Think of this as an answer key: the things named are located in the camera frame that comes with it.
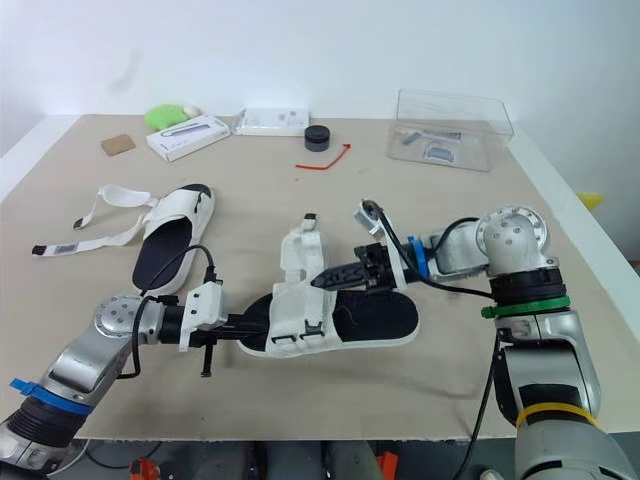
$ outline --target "black insole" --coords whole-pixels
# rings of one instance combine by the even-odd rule
[[[182,190],[202,192],[211,198],[211,190],[206,185],[192,184],[182,187]],[[191,221],[182,217],[172,220],[158,227],[144,242],[138,255],[138,261],[133,269],[133,284],[141,290],[153,290],[169,283],[180,270],[184,254],[173,262],[167,269],[149,285],[153,277],[174,256],[191,243]]]
[[[255,301],[244,312],[252,321],[269,329],[269,305],[272,295]],[[333,323],[343,342],[393,340],[410,335],[418,327],[418,310],[410,298],[396,292],[367,294],[341,290],[333,310]],[[265,351],[267,333],[242,339],[242,344],[258,352]]]

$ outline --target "green object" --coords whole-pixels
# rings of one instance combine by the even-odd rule
[[[507,315],[520,315],[522,313],[540,312],[544,310],[553,310],[554,308],[563,308],[571,305],[571,299],[568,296],[550,298],[549,300],[540,300],[537,302],[519,303],[518,305],[507,305],[505,307],[484,307],[480,313],[482,318],[504,317]]]
[[[189,120],[189,117],[182,111],[182,107],[178,105],[160,105],[144,114],[144,122],[154,132],[187,120]]]

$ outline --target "black cable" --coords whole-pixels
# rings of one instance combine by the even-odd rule
[[[456,228],[459,225],[462,225],[463,223],[467,223],[467,222],[477,222],[478,220],[480,220],[478,217],[464,217],[461,218],[459,220],[456,220],[455,222],[453,222],[451,225],[449,225],[445,231],[442,233],[442,236],[440,237],[440,239],[438,240],[438,243],[436,244],[435,247],[433,247],[433,251],[437,252],[438,249],[442,246],[442,244],[445,242],[445,240],[447,238],[449,238],[449,235],[451,235],[451,232],[453,232],[453,229]]]
[[[487,383],[484,386],[484,392],[482,392],[482,400],[480,401],[480,409],[478,410],[478,415],[476,417],[476,424],[473,427],[473,433],[471,434],[471,439],[469,440],[469,446],[467,447],[467,451],[464,454],[464,458],[462,459],[462,463],[458,468],[458,471],[453,476],[453,480],[459,480],[462,478],[462,474],[469,466],[469,462],[471,461],[471,455],[473,454],[473,449],[476,446],[476,441],[478,440],[478,434],[480,433],[480,427],[482,426],[482,419],[484,418],[484,412],[487,409],[487,402],[489,400],[489,393],[491,392],[491,384],[493,383],[493,373],[496,369],[496,358],[498,356],[498,350],[500,349],[500,337],[496,332],[496,340],[493,344],[493,354],[491,356],[491,364],[489,365],[489,375],[487,375]]]
[[[150,295],[144,297],[138,306],[138,310],[136,311],[136,316],[133,319],[133,327],[131,328],[131,356],[133,357],[133,372],[131,373],[121,373],[118,375],[118,380],[124,380],[128,378],[135,378],[140,375],[142,368],[140,367],[140,322],[142,320],[142,312],[144,307],[149,303],[150,300],[157,302],[158,299],[156,297],[152,297]]]
[[[207,263],[209,264],[209,267],[213,267],[214,266],[213,257],[211,256],[211,252],[209,251],[209,249],[207,247],[205,247],[204,245],[200,245],[200,244],[191,245],[191,246],[183,249],[181,252],[177,253],[171,260],[169,260],[167,263],[165,263],[163,265],[163,267],[160,270],[158,270],[158,273],[156,273],[153,276],[153,278],[149,282],[149,285],[147,286],[147,288],[145,288],[144,290],[142,290],[140,292],[140,296],[144,297],[144,295],[149,290],[153,290],[154,283],[158,280],[158,278],[160,278],[160,275],[162,275],[167,270],[167,268],[169,268],[171,265],[173,265],[173,263],[175,261],[177,261],[178,259],[182,258],[182,256],[184,254],[186,254],[187,252],[189,252],[191,250],[195,250],[195,249],[200,249],[205,253],[205,255],[207,256]]]
[[[387,220],[386,215],[382,211],[382,207],[380,207],[380,205],[378,205],[373,200],[364,201],[363,206],[365,209],[367,208],[371,209],[376,213],[376,215],[380,219],[380,222],[382,222],[382,225],[387,231],[387,234],[391,239],[391,243],[393,243],[393,245],[396,247],[396,250],[398,250],[400,257],[402,257],[402,260],[404,260],[404,263],[407,264],[407,267],[409,268],[409,270],[411,270],[411,273],[413,273],[413,275],[415,275],[415,277],[418,280],[420,280],[422,283],[429,285],[430,287],[433,287],[433,288],[445,290],[447,292],[468,293],[469,295],[478,295],[480,297],[493,299],[493,295],[491,295],[489,292],[483,292],[482,290],[474,290],[472,288],[452,287],[450,285],[443,285],[441,283],[434,282],[430,278],[422,275],[418,270],[418,267],[416,267],[413,261],[409,258],[409,255],[407,255],[407,252],[405,252],[404,248],[402,248],[402,244],[400,243],[400,240],[398,240],[398,236],[393,231],[393,228],[391,227],[389,220]]]
[[[133,319],[133,326],[131,328],[131,356],[133,357],[133,372],[121,373],[120,375],[118,375],[118,380],[135,378],[138,375],[140,375],[140,373],[142,372],[142,367],[140,366],[140,339],[139,339],[140,322],[142,321],[142,313],[144,311],[144,307],[147,305],[147,303],[149,303],[149,301],[151,300],[153,300],[154,302],[159,301],[156,297],[153,297],[150,295],[145,296],[145,294],[147,293],[148,290],[153,288],[154,282],[160,277],[160,275],[164,273],[164,271],[167,268],[169,268],[169,266],[171,266],[171,264],[173,264],[173,262],[181,258],[187,252],[191,250],[195,250],[197,248],[202,250],[205,253],[205,255],[207,256],[207,263],[209,264],[209,267],[207,268],[207,273],[205,274],[205,282],[207,281],[207,278],[213,275],[214,263],[213,263],[213,257],[211,256],[211,252],[207,247],[200,244],[191,245],[183,249],[181,252],[177,253],[171,260],[165,263],[160,270],[158,270],[158,273],[156,273],[153,276],[147,288],[145,288],[140,292],[140,296],[143,298],[142,298],[142,301],[140,302],[140,305],[138,306],[138,310],[136,311],[136,316]]]
[[[151,451],[149,453],[147,453],[146,455],[142,455],[142,456],[145,457],[145,458],[149,458],[151,455],[153,455],[154,453],[156,453],[158,451],[158,449],[160,448],[161,445],[162,445],[162,442],[158,442],[155,445],[155,447],[153,447],[151,449]],[[101,466],[102,468],[108,468],[109,470],[124,470],[124,469],[128,469],[129,468],[129,465],[109,465],[108,463],[103,463],[100,460],[98,460],[96,457],[94,457],[93,454],[91,452],[89,452],[88,449],[84,452],[84,454],[87,456],[87,458],[89,460],[91,460],[96,465]]]

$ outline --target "red wire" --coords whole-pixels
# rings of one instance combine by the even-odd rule
[[[302,165],[302,164],[296,163],[296,168],[306,168],[307,170],[329,170],[336,163],[338,163],[338,160],[340,160],[344,156],[344,154],[347,153],[347,150],[351,148],[350,143],[343,143],[342,146],[344,147],[344,150],[342,150],[340,155],[338,155],[336,159],[326,167],[316,167],[315,165]]]

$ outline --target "white wall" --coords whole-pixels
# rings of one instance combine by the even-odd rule
[[[5,35],[12,31],[12,23],[20,17],[13,9],[0,5],[0,157],[43,117],[37,95],[22,83],[26,68],[16,58],[16,51],[5,42]]]
[[[640,2],[3,1],[2,69],[49,113],[390,117],[401,87],[499,98],[574,189],[605,194],[599,220],[640,258]]]

